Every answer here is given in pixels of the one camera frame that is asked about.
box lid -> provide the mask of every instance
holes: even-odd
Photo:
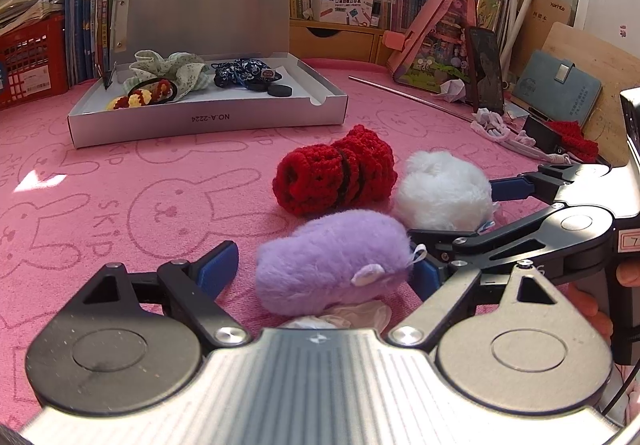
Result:
[[[164,57],[270,56],[289,51],[289,0],[113,0],[111,62],[139,50]]]

smartphone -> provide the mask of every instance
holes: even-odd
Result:
[[[504,113],[500,49],[494,32],[486,28],[465,28],[466,53],[469,64],[471,101],[474,112],[486,108]]]

human hand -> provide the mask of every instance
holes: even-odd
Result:
[[[630,259],[620,263],[616,270],[616,277],[622,286],[640,286],[640,259]],[[591,295],[578,290],[575,284],[569,284],[566,297],[610,344],[613,324],[607,315],[598,310],[596,300]],[[620,372],[620,385],[622,385],[626,377],[631,374],[633,367],[631,365],[617,365],[616,367]],[[625,401],[621,401],[621,403],[626,406],[623,406],[623,411],[626,422],[629,422],[640,414],[640,385],[637,381],[631,382],[623,398]]]
[[[640,286],[640,259],[620,263],[616,276],[622,286],[629,288]],[[578,290],[573,283],[568,286],[566,298],[602,335],[604,340],[610,344],[611,336],[613,335],[613,324],[606,314],[598,310],[597,301],[588,293]]]

white pipe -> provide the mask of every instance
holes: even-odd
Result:
[[[508,57],[511,56],[511,50],[513,49],[513,45],[516,42],[516,38],[520,33],[520,29],[522,28],[522,23],[524,22],[524,18],[527,15],[527,11],[531,5],[533,0],[523,0],[522,6],[520,7],[520,13],[516,18],[516,22],[513,25],[513,29],[509,32],[509,36],[507,37],[507,42],[504,45],[504,50],[502,50],[502,54],[500,55],[500,67],[505,67],[507,64]]]
[[[509,20],[507,22],[507,33],[513,31],[513,27],[516,24],[516,16],[518,15],[518,0],[509,1]],[[509,66],[511,63],[511,50],[504,56],[505,63],[502,67],[502,80],[506,81],[509,75]]]

pink carpet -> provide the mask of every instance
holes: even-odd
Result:
[[[300,223],[271,193],[277,163],[298,146],[330,142],[364,124],[392,146],[400,173],[418,149],[447,149],[489,178],[536,169],[537,162],[484,140],[462,120],[348,80],[355,75],[395,86],[380,67],[312,64],[349,94],[343,126],[181,136],[76,151],[66,114],[89,84],[0,112],[0,423],[17,429],[38,411],[24,374],[26,348],[109,261],[122,261],[129,271],[153,270],[174,257],[195,260],[233,239],[240,268],[222,306],[254,332],[283,322],[254,295],[254,256],[258,245]],[[507,204],[500,222],[538,206],[535,200]],[[407,286],[386,301],[394,311],[392,323],[418,304]]]

